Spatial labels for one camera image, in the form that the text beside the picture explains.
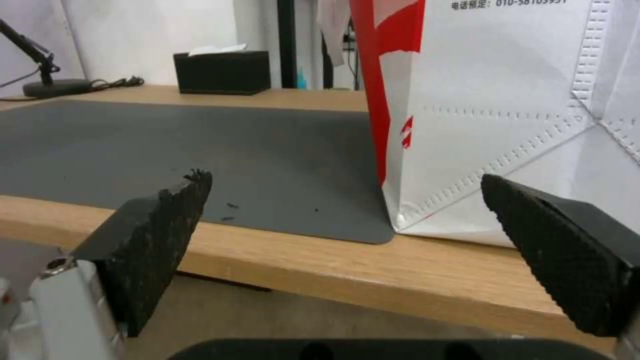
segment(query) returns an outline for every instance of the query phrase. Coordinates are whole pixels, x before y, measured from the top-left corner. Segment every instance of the floor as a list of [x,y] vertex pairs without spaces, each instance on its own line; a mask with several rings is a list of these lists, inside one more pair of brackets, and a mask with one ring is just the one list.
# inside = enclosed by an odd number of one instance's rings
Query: floor
[[176,276],[126,359],[166,359],[214,338],[481,338],[493,334],[279,291]]

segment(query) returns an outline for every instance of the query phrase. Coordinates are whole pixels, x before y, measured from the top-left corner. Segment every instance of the white paper bag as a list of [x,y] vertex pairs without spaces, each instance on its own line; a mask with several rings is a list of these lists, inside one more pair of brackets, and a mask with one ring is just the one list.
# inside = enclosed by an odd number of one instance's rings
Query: white paper bag
[[510,245],[485,173],[640,232],[636,0],[351,0],[391,222]]

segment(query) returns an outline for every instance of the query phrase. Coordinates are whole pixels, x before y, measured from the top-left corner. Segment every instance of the wooden desk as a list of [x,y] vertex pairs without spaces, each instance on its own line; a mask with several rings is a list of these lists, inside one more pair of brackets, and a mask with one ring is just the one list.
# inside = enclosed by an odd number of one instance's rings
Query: wooden desk
[[[70,98],[366,111],[363,93],[337,90],[272,90],[237,97],[181,95],[171,86],[145,86]],[[0,110],[27,105],[0,103]],[[0,236],[72,249],[111,212],[0,196]],[[603,352],[613,344],[577,331],[512,249],[403,235],[386,245],[362,245],[201,223],[180,269],[497,332],[562,339]]]

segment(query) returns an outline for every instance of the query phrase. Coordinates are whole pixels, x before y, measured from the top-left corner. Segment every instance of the gray desk mat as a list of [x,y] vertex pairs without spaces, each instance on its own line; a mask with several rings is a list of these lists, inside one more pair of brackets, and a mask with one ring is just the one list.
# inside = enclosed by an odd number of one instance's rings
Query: gray desk mat
[[214,176],[207,222],[385,243],[374,157],[366,113],[90,101],[0,111],[1,194],[115,209],[202,168]]

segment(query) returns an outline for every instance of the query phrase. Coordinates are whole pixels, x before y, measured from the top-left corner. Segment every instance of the black gripper pad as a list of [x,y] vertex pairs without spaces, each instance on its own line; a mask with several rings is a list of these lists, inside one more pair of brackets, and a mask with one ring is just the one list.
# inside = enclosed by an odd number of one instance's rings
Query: black gripper pad
[[128,336],[137,336],[153,314],[209,196],[211,173],[194,170],[185,179],[127,201],[72,253],[96,264],[113,316],[126,324]]
[[592,204],[499,176],[483,176],[482,193],[533,275],[576,327],[617,336],[639,300],[640,236]]

